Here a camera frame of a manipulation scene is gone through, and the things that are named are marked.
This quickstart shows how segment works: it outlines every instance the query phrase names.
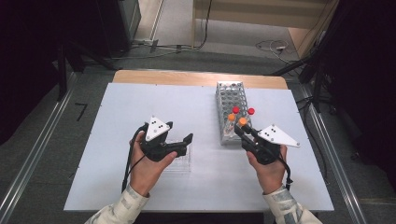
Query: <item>orange cap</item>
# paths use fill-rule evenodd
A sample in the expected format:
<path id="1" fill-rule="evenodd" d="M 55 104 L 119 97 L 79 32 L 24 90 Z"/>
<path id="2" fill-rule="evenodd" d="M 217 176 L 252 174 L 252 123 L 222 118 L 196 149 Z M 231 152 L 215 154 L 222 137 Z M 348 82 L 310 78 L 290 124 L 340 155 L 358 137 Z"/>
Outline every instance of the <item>orange cap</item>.
<path id="1" fill-rule="evenodd" d="M 229 114 L 228 120 L 235 120 L 235 114 Z"/>
<path id="2" fill-rule="evenodd" d="M 240 119 L 238 120 L 238 124 L 239 124 L 239 126 L 245 126 L 245 125 L 247 124 L 247 119 L 245 119 L 245 118 L 240 118 Z"/>

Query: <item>transparent box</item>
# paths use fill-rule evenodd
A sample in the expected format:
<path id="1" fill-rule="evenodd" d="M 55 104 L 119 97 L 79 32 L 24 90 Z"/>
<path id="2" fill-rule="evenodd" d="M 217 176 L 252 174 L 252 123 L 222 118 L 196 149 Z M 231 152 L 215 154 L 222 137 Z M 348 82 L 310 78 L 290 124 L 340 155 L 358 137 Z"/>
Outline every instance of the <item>transparent box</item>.
<path id="1" fill-rule="evenodd" d="M 180 142 L 178 140 L 167 140 L 166 143 Z M 175 158 L 170 165 L 165 168 L 165 172 L 190 172 L 191 171 L 191 153 L 192 143 L 187 146 L 185 156 Z"/>
<path id="2" fill-rule="evenodd" d="M 228 143 L 240 143 L 240 137 L 235 133 L 232 135 L 224 134 L 224 125 L 228 115 L 232 113 L 233 107 L 239 107 L 239 113 L 235 118 L 237 122 L 240 118 L 246 117 L 248 114 L 248 101 L 245 95 L 244 84 L 241 81 L 219 81 L 216 87 L 216 100 L 219 114 L 219 131 L 220 143 L 226 145 Z M 251 119 L 247 124 L 252 127 Z"/>

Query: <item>red cap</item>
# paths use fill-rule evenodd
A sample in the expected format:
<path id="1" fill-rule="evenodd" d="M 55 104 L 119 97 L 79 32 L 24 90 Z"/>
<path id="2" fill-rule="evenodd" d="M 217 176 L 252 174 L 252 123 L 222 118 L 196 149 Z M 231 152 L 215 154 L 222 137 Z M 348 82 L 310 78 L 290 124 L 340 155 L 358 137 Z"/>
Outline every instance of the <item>red cap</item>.
<path id="1" fill-rule="evenodd" d="M 253 109 L 253 108 L 249 108 L 248 111 L 247 111 L 247 113 L 248 113 L 249 115 L 254 115 L 254 109 Z"/>
<path id="2" fill-rule="evenodd" d="M 239 107 L 237 105 L 233 107 L 233 113 L 234 114 L 239 113 Z"/>

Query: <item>gray floor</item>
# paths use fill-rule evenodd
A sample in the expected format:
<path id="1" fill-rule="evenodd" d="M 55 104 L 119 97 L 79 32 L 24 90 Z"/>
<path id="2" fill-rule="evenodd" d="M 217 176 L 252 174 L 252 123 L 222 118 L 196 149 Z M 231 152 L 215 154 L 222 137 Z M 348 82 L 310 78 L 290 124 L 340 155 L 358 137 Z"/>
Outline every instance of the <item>gray floor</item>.
<path id="1" fill-rule="evenodd" d="M 242 55 L 235 54 L 234 51 L 211 52 L 210 50 L 201 50 L 169 54 L 163 57 L 139 58 L 170 51 L 172 50 L 158 49 L 153 54 L 149 54 L 149 48 L 141 47 L 131 50 L 123 59 L 113 60 L 112 62 L 124 69 L 164 69 L 247 75 L 271 74 L 285 65 L 278 58 L 272 57 L 271 52 L 269 53 L 271 57 L 262 57 L 254 55 L 253 49 L 251 49 L 252 53 L 249 54 L 248 48 Z M 114 71 L 108 71 L 95 63 L 88 62 L 88 64 L 89 66 L 84 74 L 78 74 L 78 82 L 70 101 L 8 223 L 83 223 L 92 215 L 92 213 L 66 213 L 63 211 L 73 181 L 73 174 L 78 168 L 106 84 L 111 82 L 114 76 Z M 288 81 L 288 87 L 292 90 L 295 99 L 300 100 L 304 97 L 301 85 L 297 82 L 295 76 L 296 73 L 292 71 L 283 77 Z M 0 195 L 3 196 L 7 192 L 9 183 L 21 168 L 44 127 L 55 106 L 57 91 L 57 87 L 55 87 L 49 92 L 12 138 L 0 146 Z M 77 119 L 82 108 L 75 103 L 88 104 L 79 121 Z M 394 202 L 395 193 L 384 172 L 376 166 L 365 165 L 359 160 L 352 161 L 349 157 L 354 153 L 354 148 L 348 141 L 347 133 L 340 119 L 329 113 L 327 105 L 322 105 L 322 116 L 352 186 L 358 198 L 361 199 L 361 206 L 368 223 L 394 223 L 396 219 L 394 213 L 396 206 Z M 315 139 L 319 141 L 318 132 L 315 130 L 310 116 L 308 116 L 307 124 Z M 311 138 L 312 147 L 317 155 L 319 167 L 324 172 L 323 161 L 313 139 Z M 318 213 L 318 217 L 324 223 L 352 223 L 345 201 L 332 173 L 332 167 L 327 160 L 325 162 L 327 162 L 328 169 L 327 180 L 330 183 L 327 187 L 335 210 Z M 265 213 L 264 219 L 265 223 L 272 223 L 272 216 L 268 212 Z M 166 223 L 263 222 L 262 214 L 237 216 L 229 214 L 142 214 L 137 222 L 165 223 L 165 220 L 167 220 Z"/>

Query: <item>test tube rack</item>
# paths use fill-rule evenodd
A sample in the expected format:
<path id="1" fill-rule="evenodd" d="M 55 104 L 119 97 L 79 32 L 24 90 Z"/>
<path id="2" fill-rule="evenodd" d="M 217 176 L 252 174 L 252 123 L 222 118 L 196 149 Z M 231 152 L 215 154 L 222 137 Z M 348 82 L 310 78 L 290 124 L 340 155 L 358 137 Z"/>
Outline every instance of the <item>test tube rack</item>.
<path id="1" fill-rule="evenodd" d="M 216 100 L 219 113 L 219 131 L 220 143 L 227 145 L 229 143 L 240 143 L 240 137 L 236 134 L 227 136 L 224 134 L 224 126 L 228 115 L 232 113 L 233 107 L 239 107 L 239 113 L 236 115 L 235 122 L 248 114 L 248 101 L 245 95 L 244 84 L 241 81 L 218 81 L 216 87 Z M 247 124 L 252 127 L 251 119 Z"/>

